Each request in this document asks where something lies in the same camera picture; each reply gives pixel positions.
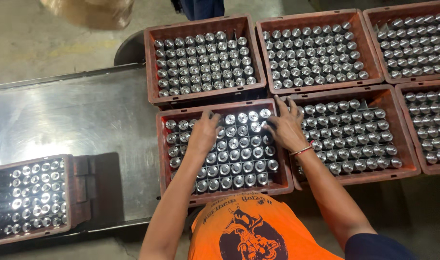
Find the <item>stainless steel table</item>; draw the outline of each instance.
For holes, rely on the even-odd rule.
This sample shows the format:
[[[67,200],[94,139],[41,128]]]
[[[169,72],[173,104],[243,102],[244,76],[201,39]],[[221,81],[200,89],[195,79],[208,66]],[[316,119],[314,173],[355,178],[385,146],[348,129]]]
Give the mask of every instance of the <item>stainless steel table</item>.
[[[79,231],[149,222],[160,195],[158,111],[148,102],[141,64],[1,84],[0,165],[118,153],[123,217],[101,216],[99,225],[92,218]]]

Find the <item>metal cylinder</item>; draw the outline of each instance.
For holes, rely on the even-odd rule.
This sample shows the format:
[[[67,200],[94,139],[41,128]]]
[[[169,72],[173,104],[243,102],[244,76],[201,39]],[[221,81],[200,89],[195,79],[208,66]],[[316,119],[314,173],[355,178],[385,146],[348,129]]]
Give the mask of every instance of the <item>metal cylinder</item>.
[[[237,189],[242,187],[244,185],[244,178],[243,178],[243,176],[236,176],[233,179],[233,185]]]

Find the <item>plastic crate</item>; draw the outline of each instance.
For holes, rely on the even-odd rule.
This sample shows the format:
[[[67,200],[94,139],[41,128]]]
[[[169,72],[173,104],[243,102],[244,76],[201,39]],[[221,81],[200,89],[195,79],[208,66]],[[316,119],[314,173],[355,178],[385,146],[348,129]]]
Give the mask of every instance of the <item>plastic crate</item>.
[[[249,47],[249,56],[252,60],[251,66],[254,68],[254,77],[257,83],[244,86],[235,86],[211,91],[201,91],[198,93],[190,93],[178,96],[159,97],[159,86],[156,65],[156,48],[154,41],[157,39],[174,39],[182,37],[183,39],[189,35],[195,37],[197,34],[215,33],[217,31],[226,32],[227,38],[231,39],[234,32],[237,37],[246,37],[247,46]],[[237,14],[231,16],[216,17],[205,20],[192,22],[177,23],[172,25],[150,27],[145,30],[145,49],[147,63],[147,83],[148,83],[148,100],[156,106],[164,106],[171,103],[178,104],[188,101],[196,101],[202,98],[218,98],[234,95],[237,92],[252,89],[264,88],[266,84],[265,74],[263,72],[262,61],[260,59],[257,40],[255,38],[252,19],[249,14]]]
[[[33,159],[29,161],[23,161],[23,162],[16,162],[11,163],[7,165],[1,165],[0,170],[7,173],[12,173],[14,170],[22,169],[24,166],[32,167],[33,165],[37,163],[44,163],[44,162],[53,162],[53,161],[61,161],[64,160],[64,184],[65,188],[60,189],[57,192],[52,192],[51,190],[48,191],[48,193],[58,193],[58,192],[66,192],[66,198],[60,199],[61,202],[65,202],[67,205],[66,212],[59,211],[60,215],[64,215],[66,213],[67,215],[67,223],[61,224],[57,227],[53,226],[53,224],[49,225],[49,227],[40,227],[40,228],[34,228],[29,232],[23,232],[21,230],[17,234],[9,234],[4,237],[0,238],[0,245],[1,244],[7,244],[7,243],[13,243],[17,241],[22,240],[28,240],[38,237],[43,237],[47,235],[53,235],[58,234],[62,232],[69,231],[71,228],[77,226],[77,224],[90,220],[91,218],[91,208],[90,208],[90,201],[87,198],[87,191],[86,191],[86,184],[85,184],[85,174],[88,174],[88,162],[87,162],[87,156],[77,156],[73,157],[72,155],[57,155],[57,156],[49,156],[49,157],[43,157],[38,159]],[[39,171],[39,174],[47,173],[46,171]],[[24,178],[27,175],[21,174],[20,178]],[[33,184],[25,185],[23,183],[20,184],[21,188],[31,187]],[[33,208],[32,203],[30,206],[27,207],[28,209]],[[20,206],[19,210],[24,210],[25,207]],[[46,214],[41,214],[38,216],[39,218],[44,218],[52,214],[51,211],[49,211]],[[3,223],[4,226],[8,224],[14,224],[11,219],[6,220],[5,223]]]
[[[414,124],[411,119],[410,113],[408,111],[407,104],[405,102],[405,99],[403,98],[403,95],[408,92],[424,92],[427,93],[429,91],[439,91],[440,90],[440,80],[434,80],[434,81],[426,81],[426,82],[410,82],[410,83],[402,83],[395,86],[395,91],[397,92],[397,97],[400,102],[400,106],[403,112],[403,115],[405,116],[405,121],[408,126],[409,133],[411,135],[411,139],[413,140],[414,149],[416,151],[416,155],[418,156],[421,169],[423,173],[425,174],[440,174],[440,163],[429,165],[427,164],[420,140],[418,138],[418,134],[416,133],[416,130],[414,129]]]
[[[314,26],[324,25],[333,26],[334,24],[341,24],[344,21],[348,21],[352,25],[352,27],[350,28],[350,32],[354,33],[354,41],[357,44],[356,50],[360,52],[360,58],[358,60],[363,62],[363,70],[365,70],[369,74],[369,78],[367,80],[354,80],[333,84],[292,87],[288,89],[275,89],[273,87],[273,78],[271,76],[271,68],[268,62],[263,32],[272,32],[274,30],[282,31],[284,29],[292,30],[293,28],[302,29],[303,27],[313,28]],[[365,21],[359,9],[343,9],[337,11],[304,13],[275,18],[265,18],[257,21],[257,33],[258,40],[261,45],[263,61],[265,63],[268,86],[272,94],[284,95],[296,92],[304,93],[325,91],[331,89],[347,88],[351,86],[376,84],[384,81],[384,78],[380,73],[379,62],[376,59],[374,45],[369,38]]]
[[[373,26],[375,24],[385,24],[394,19],[407,17],[424,16],[428,14],[440,13],[440,1],[431,1],[424,3],[399,5],[399,6],[386,6],[367,9],[363,11],[364,19],[366,20],[367,28],[371,36],[371,41],[374,44],[377,58],[380,62],[382,74],[385,80],[390,84],[406,83],[411,81],[426,81],[426,80],[440,80],[440,74],[426,75],[426,76],[414,76],[408,78],[394,79],[387,70],[387,63],[384,60],[380,44],[377,41],[377,35],[374,32]]]
[[[156,116],[156,126],[158,131],[158,144],[159,144],[159,162],[160,162],[160,186],[161,195],[164,194],[167,186],[171,181],[172,169],[169,161],[171,157],[168,155],[169,145],[166,141],[166,136],[170,133],[165,127],[165,122],[173,119],[179,121],[182,119],[194,119],[200,118],[204,110],[212,110],[214,113],[220,113],[223,116],[228,114],[237,114],[240,111],[260,111],[267,108],[271,111],[272,115],[276,115],[275,101],[273,99],[260,99],[246,102],[236,102],[229,104],[208,105],[194,108],[187,108],[181,110],[168,110],[159,112]],[[269,182],[266,186],[254,186],[250,188],[229,189],[227,191],[205,192],[202,194],[192,194],[190,198],[190,206],[205,204],[210,201],[229,196],[240,192],[262,192],[268,195],[277,195],[290,193],[293,191],[293,180],[291,176],[291,169],[289,166],[289,156],[287,150],[280,147],[275,143],[276,154],[275,160],[278,161],[279,167],[277,172],[269,174]]]
[[[291,95],[289,97],[291,97],[297,105],[302,107],[308,104],[326,104],[329,102],[339,102],[342,100],[349,101],[351,99],[360,100],[363,98],[366,100],[368,107],[378,107],[385,110],[385,120],[390,124],[389,131],[393,135],[392,143],[398,150],[396,157],[401,159],[402,167],[399,169],[374,170],[373,172],[337,176],[336,179],[339,180],[342,185],[401,179],[421,173],[418,159],[414,153],[413,142],[409,137],[407,124],[402,116],[400,104],[395,95],[394,88],[391,85],[362,86],[302,95]],[[299,167],[296,166],[296,160],[294,157],[291,158],[291,166],[297,181],[300,182],[300,184],[307,184],[304,176],[299,173]]]

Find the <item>worker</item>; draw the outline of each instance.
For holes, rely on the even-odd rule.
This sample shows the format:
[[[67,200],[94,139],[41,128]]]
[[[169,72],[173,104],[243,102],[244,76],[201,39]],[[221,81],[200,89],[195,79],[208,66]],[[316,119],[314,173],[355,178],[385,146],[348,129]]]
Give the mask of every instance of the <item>worker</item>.
[[[276,142],[299,161],[325,222],[346,259],[414,259],[397,241],[371,227],[349,193],[309,147],[300,123],[303,114],[288,98],[277,96],[280,117],[265,125]],[[204,111],[194,125],[188,149],[149,223],[140,260],[174,259],[189,198],[205,157],[217,139],[219,114]],[[292,210],[260,192],[242,192],[207,203],[191,226],[190,260],[341,259],[320,247]]]

